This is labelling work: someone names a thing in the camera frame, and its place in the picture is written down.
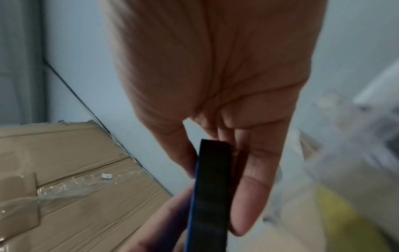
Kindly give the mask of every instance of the brown cardboard box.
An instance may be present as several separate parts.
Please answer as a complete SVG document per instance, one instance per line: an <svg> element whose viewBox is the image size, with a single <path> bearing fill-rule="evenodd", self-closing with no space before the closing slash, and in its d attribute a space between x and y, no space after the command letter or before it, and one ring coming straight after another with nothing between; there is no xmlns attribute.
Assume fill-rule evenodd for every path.
<svg viewBox="0 0 399 252"><path fill-rule="evenodd" d="M0 251L116 251L170 198L93 122L1 128L0 178L32 173L37 189L59 197L40 200L40 224L3 237ZM115 183L99 179L94 190L82 189L80 196L79 187L73 196L53 190L102 173L123 176Z"/></svg>

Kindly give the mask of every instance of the human hand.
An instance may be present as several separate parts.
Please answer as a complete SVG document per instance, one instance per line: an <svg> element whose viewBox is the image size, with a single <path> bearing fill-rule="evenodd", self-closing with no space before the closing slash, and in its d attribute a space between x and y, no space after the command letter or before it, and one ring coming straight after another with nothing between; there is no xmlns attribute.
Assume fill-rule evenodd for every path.
<svg viewBox="0 0 399 252"><path fill-rule="evenodd" d="M273 185L326 0L105 0L116 69L137 118L194 175L183 120L246 157L231 211L245 234Z"/></svg>
<svg viewBox="0 0 399 252"><path fill-rule="evenodd" d="M153 214L119 252L183 252L176 245L187 227L193 184Z"/></svg>

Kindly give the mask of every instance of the black and blue object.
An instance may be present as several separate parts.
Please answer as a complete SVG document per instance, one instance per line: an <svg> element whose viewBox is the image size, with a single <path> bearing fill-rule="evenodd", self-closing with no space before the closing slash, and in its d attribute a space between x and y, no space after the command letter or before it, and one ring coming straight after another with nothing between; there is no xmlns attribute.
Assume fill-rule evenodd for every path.
<svg viewBox="0 0 399 252"><path fill-rule="evenodd" d="M185 252L226 252L230 222L232 147L202 140Z"/></svg>

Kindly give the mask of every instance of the cardboard box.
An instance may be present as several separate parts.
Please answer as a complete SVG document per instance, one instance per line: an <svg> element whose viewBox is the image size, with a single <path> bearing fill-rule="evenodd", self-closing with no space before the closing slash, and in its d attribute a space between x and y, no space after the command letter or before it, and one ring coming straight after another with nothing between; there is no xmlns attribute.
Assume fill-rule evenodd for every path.
<svg viewBox="0 0 399 252"><path fill-rule="evenodd" d="M0 235L8 232L0 251L116 251L170 198L94 122L0 128L0 181L15 177L23 179L7 184L10 193L24 179L29 186L2 191L0 208L25 194L33 200L17 215L0 215ZM27 213L29 223L18 221Z"/></svg>

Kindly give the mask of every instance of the yellow object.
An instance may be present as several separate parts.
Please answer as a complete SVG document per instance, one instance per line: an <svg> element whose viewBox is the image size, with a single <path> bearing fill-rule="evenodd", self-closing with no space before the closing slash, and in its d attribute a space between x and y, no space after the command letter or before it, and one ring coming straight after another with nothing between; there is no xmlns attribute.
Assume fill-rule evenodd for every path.
<svg viewBox="0 0 399 252"><path fill-rule="evenodd" d="M328 252L391 252L383 234L338 195L319 186L316 201Z"/></svg>

